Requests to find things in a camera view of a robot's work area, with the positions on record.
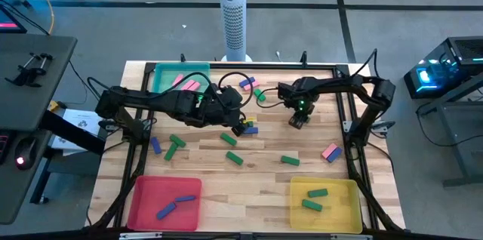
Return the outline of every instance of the wooden tabletop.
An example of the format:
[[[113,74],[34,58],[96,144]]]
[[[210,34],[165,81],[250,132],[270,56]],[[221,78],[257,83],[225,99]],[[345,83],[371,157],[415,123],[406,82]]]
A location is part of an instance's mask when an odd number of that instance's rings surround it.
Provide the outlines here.
[[[128,61],[122,76],[121,86],[140,89],[145,61]],[[354,72],[361,64],[349,64]],[[212,69],[211,81],[218,83],[220,77],[230,69]],[[331,78],[327,70],[267,70],[238,69],[248,76],[255,77],[260,89],[274,88],[278,82],[291,84],[301,76]],[[366,67],[361,71],[368,75]],[[233,75],[223,81],[224,85],[238,88],[242,80]],[[246,97],[248,94],[239,90]],[[263,105],[277,103],[276,91],[266,92]],[[355,97],[358,114],[361,115],[365,104]],[[164,150],[155,155],[149,146],[145,175],[169,177],[197,177],[202,180],[202,203],[198,231],[208,232],[297,232],[289,224],[289,186],[293,176],[324,177],[335,179],[348,178],[345,156],[329,164],[321,159],[321,151],[331,143],[343,147],[335,94],[322,94],[315,104],[310,123],[301,130],[288,125],[294,111],[283,105],[263,109],[251,101],[242,111],[247,116],[257,118],[259,134],[251,137],[237,137],[235,148],[220,139],[220,134],[231,130],[220,126],[194,128],[175,121],[167,115],[156,112],[157,124],[153,126],[152,136],[158,138]],[[345,105],[349,117],[348,105]],[[170,162],[163,159],[165,150],[171,144],[169,136],[176,134],[186,141],[186,147],[178,149]],[[109,137],[106,147],[118,143],[121,134]],[[386,148],[385,140],[374,136],[369,138],[373,144]],[[239,167],[227,161],[227,150],[241,156],[245,162]],[[134,159],[135,168],[137,150]],[[118,195],[124,171],[128,144],[117,146],[106,152],[100,163],[96,185],[91,199],[89,217],[95,223]],[[300,166],[282,165],[281,155],[300,159]],[[373,194],[386,213],[400,227],[405,227],[398,192],[389,160],[375,148],[365,147],[366,161],[371,178]],[[128,219],[133,192],[126,199],[122,224]],[[367,203],[362,194],[361,207],[366,225],[369,225]]]

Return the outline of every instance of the computer mouse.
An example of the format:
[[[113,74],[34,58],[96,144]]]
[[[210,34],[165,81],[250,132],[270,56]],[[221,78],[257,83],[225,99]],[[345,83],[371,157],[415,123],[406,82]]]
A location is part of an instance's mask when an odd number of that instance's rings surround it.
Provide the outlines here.
[[[35,137],[23,138],[15,148],[15,165],[20,170],[30,169],[35,163],[37,156]]]

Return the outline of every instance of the teal bin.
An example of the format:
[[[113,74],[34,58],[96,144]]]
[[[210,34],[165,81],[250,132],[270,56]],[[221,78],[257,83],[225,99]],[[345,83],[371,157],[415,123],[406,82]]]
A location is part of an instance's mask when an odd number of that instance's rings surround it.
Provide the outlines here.
[[[162,93],[173,86],[173,82],[179,74],[186,77],[193,72],[201,72],[210,78],[210,63],[157,63],[155,68],[155,75],[152,81],[152,91],[155,93]],[[193,75],[187,80],[178,85],[174,90],[181,90],[181,88],[189,81],[194,80],[200,83],[198,92],[205,92],[208,87],[208,81],[201,75]]]

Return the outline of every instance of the pink block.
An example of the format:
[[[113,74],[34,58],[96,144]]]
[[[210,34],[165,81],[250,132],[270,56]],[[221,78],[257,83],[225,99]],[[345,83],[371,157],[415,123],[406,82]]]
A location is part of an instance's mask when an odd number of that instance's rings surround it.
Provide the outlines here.
[[[183,77],[184,77],[183,74],[178,74],[178,76],[174,79],[174,82],[172,85],[175,85],[176,83],[180,82]]]
[[[191,86],[189,87],[189,89],[188,89],[188,90],[190,90],[190,91],[196,91],[196,90],[198,90],[198,88],[199,88],[199,87],[200,87],[199,82],[195,82],[193,85],[191,85]]]
[[[253,86],[254,86],[254,88],[255,88],[256,86],[259,86],[259,85],[260,85],[260,83],[259,83],[259,82],[256,80],[255,82],[252,82],[252,83],[251,83],[251,85],[253,85]],[[245,85],[245,86],[243,87],[243,89],[244,89],[245,91],[249,91],[249,90],[250,90],[250,84]]]
[[[193,80],[189,80],[182,88],[181,90],[188,90],[188,88],[191,87],[191,85],[194,85],[195,84],[195,81]]]
[[[327,149],[324,150],[324,152],[322,153],[322,157],[327,158],[336,148],[337,145],[332,143],[330,146],[327,147]]]

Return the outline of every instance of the white tower fan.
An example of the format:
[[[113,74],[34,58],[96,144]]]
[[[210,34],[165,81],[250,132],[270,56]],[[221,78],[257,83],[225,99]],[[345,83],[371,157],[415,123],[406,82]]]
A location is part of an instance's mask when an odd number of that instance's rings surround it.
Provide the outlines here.
[[[251,62],[247,55],[247,0],[220,0],[226,55],[222,61]]]

